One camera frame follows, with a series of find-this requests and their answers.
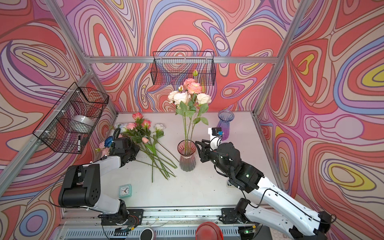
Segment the blue rose stem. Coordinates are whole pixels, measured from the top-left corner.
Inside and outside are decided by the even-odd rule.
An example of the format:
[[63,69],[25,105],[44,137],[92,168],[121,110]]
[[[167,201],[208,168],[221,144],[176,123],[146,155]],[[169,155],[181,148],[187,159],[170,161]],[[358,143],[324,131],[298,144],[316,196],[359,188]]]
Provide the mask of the blue rose stem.
[[104,142],[104,147],[105,148],[111,148],[114,144],[114,137],[113,136],[110,136],[108,137],[105,142]]

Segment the cream rose stem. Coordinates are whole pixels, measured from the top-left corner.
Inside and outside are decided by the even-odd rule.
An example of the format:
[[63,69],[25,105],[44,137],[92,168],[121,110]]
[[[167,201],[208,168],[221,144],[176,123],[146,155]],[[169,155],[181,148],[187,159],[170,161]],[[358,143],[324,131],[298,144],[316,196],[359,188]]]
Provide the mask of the cream rose stem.
[[189,133],[187,127],[188,114],[191,113],[188,107],[188,102],[191,100],[191,95],[188,92],[173,91],[168,95],[168,101],[170,104],[174,104],[176,107],[176,115],[179,115],[183,119],[184,127],[184,150],[183,154],[188,155],[191,152],[189,146]]

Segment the white rose stem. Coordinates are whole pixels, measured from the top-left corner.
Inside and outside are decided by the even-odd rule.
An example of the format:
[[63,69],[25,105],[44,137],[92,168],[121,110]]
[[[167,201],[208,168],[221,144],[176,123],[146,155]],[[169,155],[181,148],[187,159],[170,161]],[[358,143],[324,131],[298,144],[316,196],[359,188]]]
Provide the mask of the white rose stem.
[[204,114],[209,110],[209,104],[212,102],[210,95],[200,93],[192,94],[191,100],[188,103],[188,119],[189,125],[187,130],[188,140],[192,140],[195,126],[198,123],[203,123],[205,125],[209,124],[209,121]]

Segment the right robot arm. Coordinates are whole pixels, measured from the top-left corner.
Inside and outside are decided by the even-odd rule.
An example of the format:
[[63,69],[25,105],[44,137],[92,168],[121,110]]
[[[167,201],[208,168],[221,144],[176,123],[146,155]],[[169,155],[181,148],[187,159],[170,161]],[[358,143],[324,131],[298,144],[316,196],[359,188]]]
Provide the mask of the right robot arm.
[[279,189],[260,170],[242,161],[233,143],[220,144],[216,149],[208,140],[195,143],[201,162],[211,162],[218,174],[246,194],[260,198],[272,210],[241,198],[235,207],[241,223],[254,222],[285,234],[292,240],[325,240],[332,225],[332,216],[316,212],[294,200]]

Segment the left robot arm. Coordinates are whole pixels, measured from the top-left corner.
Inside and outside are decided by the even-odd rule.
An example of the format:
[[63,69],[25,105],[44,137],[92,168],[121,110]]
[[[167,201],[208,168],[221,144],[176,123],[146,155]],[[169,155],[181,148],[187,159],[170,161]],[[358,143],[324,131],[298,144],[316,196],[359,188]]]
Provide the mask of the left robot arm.
[[134,161],[140,147],[129,138],[112,141],[112,153],[88,165],[68,168],[59,193],[58,203],[62,208],[87,208],[100,212],[105,217],[123,221],[129,212],[121,199],[105,195],[101,187],[101,176]]

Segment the pink glass vase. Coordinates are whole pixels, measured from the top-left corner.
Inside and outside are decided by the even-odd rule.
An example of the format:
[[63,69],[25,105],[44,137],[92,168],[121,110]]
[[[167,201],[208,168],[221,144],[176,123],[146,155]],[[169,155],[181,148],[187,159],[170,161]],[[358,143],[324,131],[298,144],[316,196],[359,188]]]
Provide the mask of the pink glass vase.
[[191,140],[183,140],[178,144],[177,150],[180,154],[180,168],[190,172],[196,167],[196,145]]

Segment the pile of artificial flowers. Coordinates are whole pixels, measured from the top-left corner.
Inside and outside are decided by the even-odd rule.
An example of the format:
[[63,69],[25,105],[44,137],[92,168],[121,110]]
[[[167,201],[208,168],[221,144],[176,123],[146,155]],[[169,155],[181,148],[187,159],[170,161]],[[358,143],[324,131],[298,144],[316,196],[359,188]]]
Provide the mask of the pile of artificial flowers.
[[[133,122],[130,123],[117,123],[111,127],[113,130],[111,136],[115,136],[115,131],[118,131],[118,137],[130,138],[136,145],[140,147],[140,151],[146,154],[150,163],[149,166],[159,170],[165,179],[175,177],[173,170],[177,169],[177,165],[174,162],[176,157],[169,158],[161,151],[158,150],[158,146],[163,146],[160,143],[160,138],[165,136],[164,125],[155,124],[146,118],[141,113],[133,114]],[[112,148],[105,148],[104,142],[101,142],[95,149],[97,153],[101,153],[102,156],[109,156],[112,154]]]

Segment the blue purple glass vase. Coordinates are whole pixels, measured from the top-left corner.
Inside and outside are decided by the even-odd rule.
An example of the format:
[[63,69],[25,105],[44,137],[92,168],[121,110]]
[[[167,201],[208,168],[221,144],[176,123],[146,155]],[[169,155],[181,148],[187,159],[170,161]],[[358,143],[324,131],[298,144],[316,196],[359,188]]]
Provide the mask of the blue purple glass vase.
[[230,135],[230,123],[234,120],[235,115],[233,112],[228,110],[222,110],[218,113],[219,123],[217,127],[222,128],[223,141],[227,140]]

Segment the small teal alarm clock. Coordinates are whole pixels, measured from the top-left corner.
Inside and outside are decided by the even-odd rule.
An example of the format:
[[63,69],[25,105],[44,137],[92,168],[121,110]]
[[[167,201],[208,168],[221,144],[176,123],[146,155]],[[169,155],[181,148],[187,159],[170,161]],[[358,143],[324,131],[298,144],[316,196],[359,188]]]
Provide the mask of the small teal alarm clock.
[[124,198],[129,198],[131,196],[132,196],[131,184],[119,186],[119,198],[124,199]]

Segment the black marker pen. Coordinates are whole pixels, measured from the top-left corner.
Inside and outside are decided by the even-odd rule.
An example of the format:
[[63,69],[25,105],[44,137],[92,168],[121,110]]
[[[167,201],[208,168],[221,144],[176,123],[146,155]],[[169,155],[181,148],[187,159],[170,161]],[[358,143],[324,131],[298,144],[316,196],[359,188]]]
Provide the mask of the black marker pen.
[[81,153],[81,151],[82,151],[82,146],[81,146],[81,135],[78,136],[77,151],[78,151],[78,153]]

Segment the red emergency stop button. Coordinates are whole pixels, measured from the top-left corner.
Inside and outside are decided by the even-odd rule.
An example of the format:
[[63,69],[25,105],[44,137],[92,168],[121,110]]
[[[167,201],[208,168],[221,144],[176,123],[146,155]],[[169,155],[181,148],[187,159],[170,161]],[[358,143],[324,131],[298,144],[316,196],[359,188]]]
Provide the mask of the red emergency stop button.
[[224,235],[219,226],[213,222],[205,222],[196,230],[196,240],[223,240]]

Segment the black round cup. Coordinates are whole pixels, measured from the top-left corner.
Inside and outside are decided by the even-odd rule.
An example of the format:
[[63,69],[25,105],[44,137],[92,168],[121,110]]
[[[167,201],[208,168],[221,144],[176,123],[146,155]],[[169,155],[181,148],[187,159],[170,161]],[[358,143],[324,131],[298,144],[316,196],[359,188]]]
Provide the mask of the black round cup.
[[140,234],[140,240],[155,240],[156,234],[151,228],[144,229]]

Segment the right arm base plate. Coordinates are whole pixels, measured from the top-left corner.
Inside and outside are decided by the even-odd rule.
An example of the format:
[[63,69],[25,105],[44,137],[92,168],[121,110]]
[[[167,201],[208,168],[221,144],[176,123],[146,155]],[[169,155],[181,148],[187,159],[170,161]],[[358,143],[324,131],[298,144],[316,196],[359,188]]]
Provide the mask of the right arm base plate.
[[250,221],[246,215],[245,210],[236,210],[235,208],[222,208],[221,215],[219,216],[219,221],[225,225],[229,224],[255,224],[255,222]]

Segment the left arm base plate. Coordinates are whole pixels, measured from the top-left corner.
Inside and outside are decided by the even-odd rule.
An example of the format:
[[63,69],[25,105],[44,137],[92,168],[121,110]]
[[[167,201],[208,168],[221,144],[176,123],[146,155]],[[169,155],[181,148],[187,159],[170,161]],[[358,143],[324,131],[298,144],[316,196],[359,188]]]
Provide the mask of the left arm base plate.
[[128,209],[126,214],[100,214],[98,218],[101,219],[102,226],[137,227],[142,224],[143,214],[143,209]]

